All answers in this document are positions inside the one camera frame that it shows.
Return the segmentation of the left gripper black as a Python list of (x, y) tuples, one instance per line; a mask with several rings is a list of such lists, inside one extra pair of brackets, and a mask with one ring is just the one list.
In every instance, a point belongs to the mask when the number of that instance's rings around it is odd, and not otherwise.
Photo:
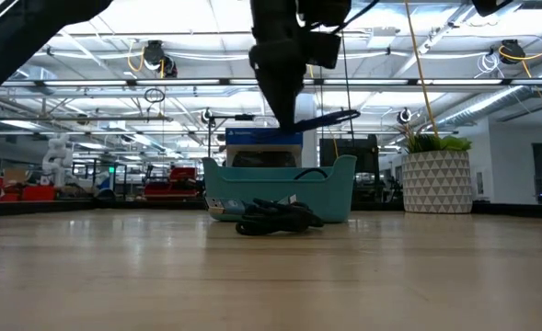
[(282, 131), (296, 131), (294, 109), (306, 68), (296, 20), (296, 0), (250, 0), (252, 36), (248, 53), (259, 88)]

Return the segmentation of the blue PlayStation DualShock controller box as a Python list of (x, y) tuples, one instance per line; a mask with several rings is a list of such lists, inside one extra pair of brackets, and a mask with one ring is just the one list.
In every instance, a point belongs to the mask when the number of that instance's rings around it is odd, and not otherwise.
[(301, 167), (302, 133), (275, 128), (226, 128), (228, 167)]

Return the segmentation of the black cabinet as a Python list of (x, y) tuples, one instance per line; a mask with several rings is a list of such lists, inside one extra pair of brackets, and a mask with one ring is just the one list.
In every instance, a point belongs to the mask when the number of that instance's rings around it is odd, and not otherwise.
[(319, 140), (319, 163), (321, 166), (333, 166), (342, 155), (356, 157), (355, 175), (361, 182), (375, 182), (378, 179), (378, 146), (376, 137), (366, 138), (322, 138)]

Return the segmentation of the teal plastic basket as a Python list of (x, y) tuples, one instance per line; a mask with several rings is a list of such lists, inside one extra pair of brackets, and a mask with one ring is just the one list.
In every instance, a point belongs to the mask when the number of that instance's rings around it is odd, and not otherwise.
[(244, 202), (294, 196), (325, 223), (346, 223), (355, 163), (354, 156), (342, 155), (327, 167), (224, 167), (204, 158), (205, 194)]

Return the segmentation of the long ceiling light strip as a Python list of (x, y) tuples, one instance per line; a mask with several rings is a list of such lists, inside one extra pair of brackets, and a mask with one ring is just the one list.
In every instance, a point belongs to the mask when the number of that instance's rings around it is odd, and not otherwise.
[[(1, 87), (120, 87), (120, 86), (254, 86), (250, 78), (140, 79), (140, 80), (13, 80)], [(417, 86), (420, 79), (304, 79), (305, 86)], [(425, 79), (427, 86), (542, 86), (541, 78)]]

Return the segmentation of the red tool cart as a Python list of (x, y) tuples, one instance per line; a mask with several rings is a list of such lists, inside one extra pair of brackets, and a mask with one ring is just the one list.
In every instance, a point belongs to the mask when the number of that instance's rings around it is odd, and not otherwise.
[(144, 184), (147, 200), (186, 200), (197, 198), (200, 193), (195, 167), (173, 167), (168, 177), (151, 177)]

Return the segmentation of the green plant in patterned pot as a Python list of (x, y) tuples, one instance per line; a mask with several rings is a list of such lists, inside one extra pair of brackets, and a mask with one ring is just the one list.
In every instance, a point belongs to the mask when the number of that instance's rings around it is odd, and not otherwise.
[(403, 204), (406, 212), (467, 214), (473, 197), (468, 151), (471, 141), (400, 127), (407, 153), (402, 157)]

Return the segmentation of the red storage bin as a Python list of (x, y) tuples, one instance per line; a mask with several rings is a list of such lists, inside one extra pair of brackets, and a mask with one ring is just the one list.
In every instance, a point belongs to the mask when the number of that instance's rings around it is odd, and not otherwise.
[(23, 201), (53, 201), (55, 198), (56, 191), (51, 186), (26, 186), (21, 194)]

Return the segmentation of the silver ventilation duct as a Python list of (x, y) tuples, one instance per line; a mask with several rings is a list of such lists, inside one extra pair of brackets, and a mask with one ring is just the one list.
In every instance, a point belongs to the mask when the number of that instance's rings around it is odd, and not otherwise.
[(443, 110), (435, 123), (438, 126), (459, 126), (537, 96), (536, 86), (508, 86), (492, 93), (477, 94)]

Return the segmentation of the black aluminium rig frame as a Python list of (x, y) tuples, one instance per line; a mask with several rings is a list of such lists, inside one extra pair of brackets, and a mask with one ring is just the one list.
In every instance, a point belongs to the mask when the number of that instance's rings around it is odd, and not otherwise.
[[(61, 211), (90, 211), (94, 209), (115, 210), (171, 210), (171, 211), (205, 211), (205, 203), (196, 201), (9, 201), (0, 202), (0, 216), (21, 215), (31, 213), (47, 213)], [(542, 204), (496, 204), (474, 203), (474, 214), (494, 214), (514, 217), (542, 219)]]

